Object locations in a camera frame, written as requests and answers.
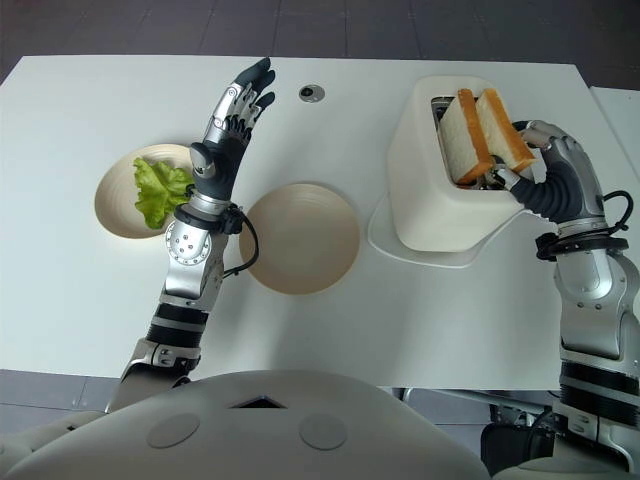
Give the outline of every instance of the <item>wooden plate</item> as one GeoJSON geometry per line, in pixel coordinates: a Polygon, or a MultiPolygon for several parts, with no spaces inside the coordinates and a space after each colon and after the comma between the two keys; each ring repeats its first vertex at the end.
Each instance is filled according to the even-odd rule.
{"type": "MultiPolygon", "coordinates": [[[[249,211],[260,257],[249,269],[281,293],[322,291],[344,276],[356,259],[360,228],[355,212],[338,194],[311,184],[293,184],[262,197],[249,211]]],[[[253,255],[251,233],[240,234],[240,254],[253,255]]]]}
{"type": "Polygon", "coordinates": [[[166,161],[172,167],[191,171],[189,149],[182,145],[152,145],[131,152],[118,160],[102,177],[94,200],[100,224],[114,235],[126,238],[148,238],[164,233],[173,221],[169,215],[161,229],[153,230],[144,223],[144,215],[135,203],[138,187],[134,177],[133,160],[142,157],[150,163],[166,161]]]}

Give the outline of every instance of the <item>bread slice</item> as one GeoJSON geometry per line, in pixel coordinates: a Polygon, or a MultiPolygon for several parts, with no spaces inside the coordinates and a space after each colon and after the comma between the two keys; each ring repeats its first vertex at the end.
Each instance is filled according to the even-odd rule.
{"type": "Polygon", "coordinates": [[[520,172],[536,161],[536,157],[511,125],[495,89],[487,88],[482,92],[476,102],[476,110],[489,151],[501,157],[507,167],[514,172],[520,172]]]}
{"type": "Polygon", "coordinates": [[[475,103],[471,90],[458,90],[440,121],[445,161],[458,185],[473,183],[493,165],[475,103]]]}

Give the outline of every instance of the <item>robotic finger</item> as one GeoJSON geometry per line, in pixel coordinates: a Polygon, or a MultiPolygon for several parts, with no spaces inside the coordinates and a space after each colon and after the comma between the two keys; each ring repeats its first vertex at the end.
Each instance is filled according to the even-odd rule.
{"type": "Polygon", "coordinates": [[[265,109],[275,101],[275,99],[275,93],[269,92],[266,95],[260,97],[258,101],[251,106],[248,112],[249,116],[247,120],[247,128],[243,136],[243,139],[245,139],[245,141],[248,142],[249,140],[251,140],[251,132],[255,128],[256,122],[260,118],[260,115],[262,115],[262,112],[264,112],[265,109]]]}
{"type": "Polygon", "coordinates": [[[258,106],[256,106],[254,102],[256,98],[258,98],[258,96],[262,93],[262,91],[266,87],[271,85],[275,78],[276,73],[273,70],[270,70],[265,75],[256,80],[256,82],[252,86],[252,90],[247,95],[245,101],[242,102],[242,104],[238,102],[239,108],[236,110],[234,121],[232,122],[232,124],[234,125],[236,130],[235,135],[237,136],[237,138],[242,139],[243,142],[248,142],[251,138],[251,135],[245,135],[249,120],[256,114],[261,113],[265,108],[260,106],[263,105],[264,100],[258,100],[258,102],[260,102],[258,103],[258,106]]]}
{"type": "Polygon", "coordinates": [[[213,110],[213,115],[204,136],[205,140],[213,143],[220,143],[223,140],[225,137],[224,132],[230,128],[231,117],[240,113],[244,106],[242,102],[246,102],[248,94],[255,91],[252,85],[257,83],[259,88],[264,88],[262,86],[265,83],[263,77],[266,79],[271,78],[271,81],[275,78],[275,73],[270,73],[269,71],[270,67],[271,60],[268,57],[263,58],[255,65],[241,72],[227,87],[213,110]]]}

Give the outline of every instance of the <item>table surface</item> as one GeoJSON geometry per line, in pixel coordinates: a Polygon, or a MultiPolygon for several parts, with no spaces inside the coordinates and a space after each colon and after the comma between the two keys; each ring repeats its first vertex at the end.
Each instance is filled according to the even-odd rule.
{"type": "Polygon", "coordinates": [[[591,87],[591,93],[640,179],[640,92],[591,87]]]}
{"type": "MultiPolygon", "coordinates": [[[[93,197],[124,154],[201,138],[212,107],[254,59],[26,57],[0,88],[0,367],[119,376],[146,333],[166,273],[161,237],[128,240],[97,222],[93,197]]],[[[386,191],[386,151],[415,82],[469,74],[492,82],[513,119],[576,136],[605,191],[638,191],[630,164],[572,65],[332,59],[273,60],[277,102],[261,119],[234,200],[250,207],[292,182],[326,185],[354,207],[353,269],[329,290],[285,296],[245,274],[225,282],[193,378],[308,368],[377,385],[557,387],[560,298],[536,260],[549,225],[529,215],[469,268],[401,263],[365,229],[386,191]],[[298,90],[326,90],[318,104],[298,90]]],[[[611,218],[622,212],[612,205],[611,218]]],[[[640,240],[637,222],[627,232],[640,240]]],[[[629,256],[640,260],[638,245],[629,256]]],[[[240,261],[230,242],[226,264],[240,261]]]]}

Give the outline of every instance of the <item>lettuce leaf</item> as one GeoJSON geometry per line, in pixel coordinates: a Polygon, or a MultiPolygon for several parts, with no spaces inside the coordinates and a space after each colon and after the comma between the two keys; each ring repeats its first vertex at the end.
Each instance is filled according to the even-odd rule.
{"type": "Polygon", "coordinates": [[[133,161],[133,166],[140,189],[136,208],[144,215],[147,227],[160,229],[176,206],[189,201],[187,185],[193,183],[193,177],[182,168],[173,168],[165,162],[151,165],[140,157],[133,161]]]}

